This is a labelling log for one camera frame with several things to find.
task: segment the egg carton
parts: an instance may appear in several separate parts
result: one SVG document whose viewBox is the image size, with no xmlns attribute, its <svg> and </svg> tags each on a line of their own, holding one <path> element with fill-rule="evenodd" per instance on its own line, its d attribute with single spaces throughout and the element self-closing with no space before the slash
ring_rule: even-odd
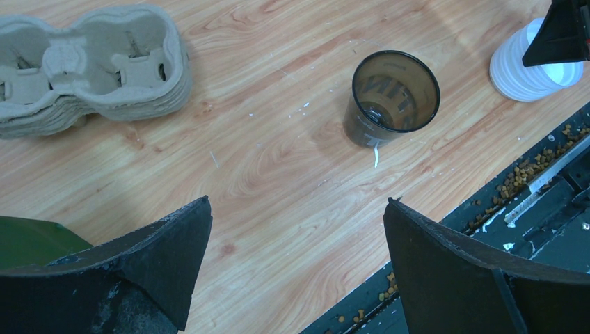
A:
<svg viewBox="0 0 590 334">
<path fill-rule="evenodd" d="M 192 85 L 186 46 L 159 7 L 103 8 L 66 29 L 0 17 L 0 138 L 55 134 L 90 113 L 163 116 L 188 102 Z"/>
</svg>

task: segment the green object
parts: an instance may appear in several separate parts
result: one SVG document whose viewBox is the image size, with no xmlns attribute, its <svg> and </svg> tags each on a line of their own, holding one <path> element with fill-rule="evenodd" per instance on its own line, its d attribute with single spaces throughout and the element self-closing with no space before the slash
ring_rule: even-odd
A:
<svg viewBox="0 0 590 334">
<path fill-rule="evenodd" d="M 44 266 L 92 247 L 58 223 L 0 216 L 0 270 Z"/>
</svg>

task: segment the table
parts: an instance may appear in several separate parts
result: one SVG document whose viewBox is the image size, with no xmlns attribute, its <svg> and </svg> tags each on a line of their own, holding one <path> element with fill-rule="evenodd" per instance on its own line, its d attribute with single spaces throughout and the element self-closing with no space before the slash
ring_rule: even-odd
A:
<svg viewBox="0 0 590 334">
<path fill-rule="evenodd" d="M 7 0 L 57 27 L 133 1 Z M 434 220 L 588 102 L 581 82 L 533 103 L 491 86 L 494 50 L 549 0 L 153 1 L 196 81 L 179 112 L 0 142 L 0 214 L 93 244 L 208 195 L 213 230 L 187 333 L 298 333 L 381 268 L 387 197 Z M 422 131 L 374 152 L 342 129 L 357 64 L 399 49 L 436 74 Z"/>
</svg>

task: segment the wood grain surface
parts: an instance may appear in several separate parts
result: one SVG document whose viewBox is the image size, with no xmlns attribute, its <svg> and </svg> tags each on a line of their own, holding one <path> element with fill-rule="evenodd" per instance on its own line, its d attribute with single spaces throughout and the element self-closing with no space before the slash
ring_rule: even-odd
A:
<svg viewBox="0 0 590 334">
<path fill-rule="evenodd" d="M 132 2 L 4 0 L 0 15 L 64 27 Z M 589 100 L 588 71 L 534 103 L 491 86 L 494 50 L 549 0 L 153 3 L 188 44 L 189 104 L 0 142 L 0 214 L 58 221 L 100 244 L 209 195 L 187 333 L 298 333 L 389 260 L 388 196 L 440 220 Z M 342 119 L 355 67 L 382 49 L 424 61 L 442 103 L 374 168 Z"/>
</svg>

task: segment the cup rim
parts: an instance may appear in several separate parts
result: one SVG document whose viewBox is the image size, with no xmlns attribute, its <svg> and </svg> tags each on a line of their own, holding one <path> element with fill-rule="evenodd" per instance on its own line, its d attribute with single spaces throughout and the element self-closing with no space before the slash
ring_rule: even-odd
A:
<svg viewBox="0 0 590 334">
<path fill-rule="evenodd" d="M 356 90 L 354 89 L 354 83 L 356 80 L 356 77 L 361 69 L 361 67 L 366 64 L 368 61 L 372 60 L 373 58 L 376 58 L 378 56 L 382 56 L 384 54 L 397 54 L 400 56 L 404 56 L 406 58 L 411 59 L 412 61 L 416 62 L 420 67 L 424 68 L 424 70 L 426 70 L 426 73 L 430 76 L 430 79 L 432 79 L 432 82 L 434 84 L 434 88 L 435 88 L 435 94 L 436 94 L 436 103 L 434 106 L 434 110 L 432 112 L 432 115 L 430 116 L 430 118 L 424 122 L 424 124 L 420 125 L 419 127 L 416 127 L 414 129 L 409 129 L 409 130 L 396 130 L 396 129 L 391 129 L 389 127 L 385 127 L 375 121 L 373 121 L 369 115 L 367 114 L 367 112 L 365 111 L 365 109 L 360 105 L 360 102 L 358 101 L 358 98 L 356 96 Z M 432 70 L 430 70 L 430 68 L 424 64 L 420 59 L 416 58 L 415 56 L 412 56 L 411 54 L 408 54 L 406 52 L 403 51 L 398 51 L 398 50 L 382 50 L 382 51 L 378 51 L 375 52 L 373 54 L 368 55 L 365 59 L 363 59 L 360 64 L 358 64 L 358 66 L 356 67 L 356 70 L 354 71 L 354 75 L 352 77 L 352 96 L 354 98 L 354 103 L 356 104 L 356 106 L 360 109 L 360 112 L 365 115 L 366 119 L 368 119 L 371 124 L 376 125 L 377 127 L 380 127 L 381 129 L 384 129 L 386 131 L 389 132 L 394 132 L 394 133 L 399 133 L 399 134 L 407 134 L 410 132 L 415 132 L 418 131 L 424 127 L 426 127 L 428 124 L 430 124 L 430 122 L 434 119 L 434 117 L 436 116 L 438 109 L 440 107 L 440 87 L 438 85 L 438 81 L 436 80 L 436 77 L 434 76 L 434 73 L 432 72 Z"/>
</svg>

